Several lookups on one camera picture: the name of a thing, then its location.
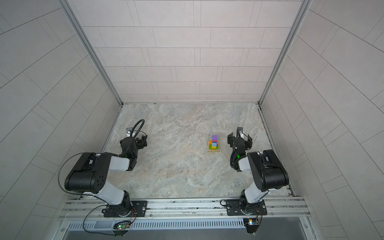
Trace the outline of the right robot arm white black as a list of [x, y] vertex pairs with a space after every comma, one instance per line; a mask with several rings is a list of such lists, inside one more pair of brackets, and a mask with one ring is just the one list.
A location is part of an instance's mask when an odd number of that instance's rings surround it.
[[233, 149], [230, 166], [237, 172], [250, 171], [253, 181], [241, 192], [238, 200], [226, 200], [229, 216], [263, 216], [267, 214], [263, 198], [271, 190], [279, 190], [289, 184], [288, 173], [273, 150], [250, 152], [253, 140], [238, 127], [236, 134], [228, 135]]

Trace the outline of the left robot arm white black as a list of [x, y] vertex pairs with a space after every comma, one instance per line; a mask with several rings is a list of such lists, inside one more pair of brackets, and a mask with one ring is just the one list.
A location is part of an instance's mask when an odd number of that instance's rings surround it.
[[106, 203], [102, 210], [105, 218], [144, 217], [147, 201], [131, 201], [129, 193], [115, 187], [107, 180], [110, 172], [132, 171], [137, 164], [138, 151], [147, 146], [146, 133], [138, 138], [133, 128], [120, 140], [122, 153], [83, 153], [65, 179], [65, 189], [90, 195]]

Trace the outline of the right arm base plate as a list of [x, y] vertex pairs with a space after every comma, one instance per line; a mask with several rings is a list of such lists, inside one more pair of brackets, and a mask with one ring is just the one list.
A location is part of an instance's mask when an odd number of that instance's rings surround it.
[[246, 200], [224, 200], [228, 216], [265, 216], [267, 209], [264, 201], [250, 204]]

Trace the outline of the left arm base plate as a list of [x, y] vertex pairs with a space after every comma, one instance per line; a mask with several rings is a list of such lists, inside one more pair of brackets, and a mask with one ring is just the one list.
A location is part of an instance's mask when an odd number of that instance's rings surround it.
[[105, 218], [144, 217], [147, 201], [123, 201], [119, 205], [111, 205], [102, 210]]

